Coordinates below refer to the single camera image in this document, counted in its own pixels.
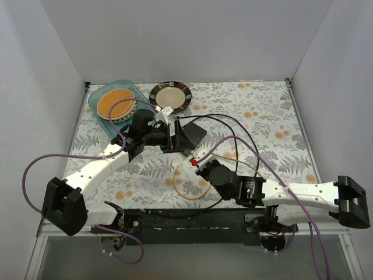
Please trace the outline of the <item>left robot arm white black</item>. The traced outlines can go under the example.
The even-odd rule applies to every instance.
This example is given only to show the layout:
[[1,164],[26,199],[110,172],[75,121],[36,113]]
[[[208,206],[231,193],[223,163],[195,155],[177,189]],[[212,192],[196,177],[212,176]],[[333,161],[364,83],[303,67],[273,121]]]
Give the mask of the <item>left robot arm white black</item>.
[[132,122],[122,129],[105,148],[102,156],[60,180],[47,184],[41,214],[68,236],[77,234],[84,226],[104,225],[111,233],[124,227],[125,211],[112,202],[90,205],[90,194],[117,169],[126,166],[145,146],[159,146],[163,153],[184,153],[198,143],[196,124],[181,126],[174,122],[174,135],[166,120],[154,120],[146,109],[138,110]]

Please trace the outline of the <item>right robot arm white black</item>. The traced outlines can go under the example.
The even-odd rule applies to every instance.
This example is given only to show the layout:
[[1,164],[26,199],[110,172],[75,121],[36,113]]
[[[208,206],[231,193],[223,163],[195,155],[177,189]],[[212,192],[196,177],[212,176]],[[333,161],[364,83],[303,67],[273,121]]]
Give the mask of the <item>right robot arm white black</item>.
[[318,184],[280,183],[252,176],[240,176],[213,155],[192,159],[196,174],[208,181],[223,200],[247,207],[265,207],[265,228],[271,232],[283,226],[306,222],[332,222],[353,229],[371,226],[367,193],[349,176]]

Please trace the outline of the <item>black network switch box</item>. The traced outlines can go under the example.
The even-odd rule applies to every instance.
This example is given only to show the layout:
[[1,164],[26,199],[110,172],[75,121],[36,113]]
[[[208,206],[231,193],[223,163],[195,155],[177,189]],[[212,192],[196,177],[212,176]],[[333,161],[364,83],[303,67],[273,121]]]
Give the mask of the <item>black network switch box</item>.
[[194,122],[189,122],[183,127],[183,132],[189,139],[189,141],[193,144],[192,149],[184,150],[182,152],[184,156],[189,156],[189,154],[197,148],[199,143],[206,136],[207,131]]

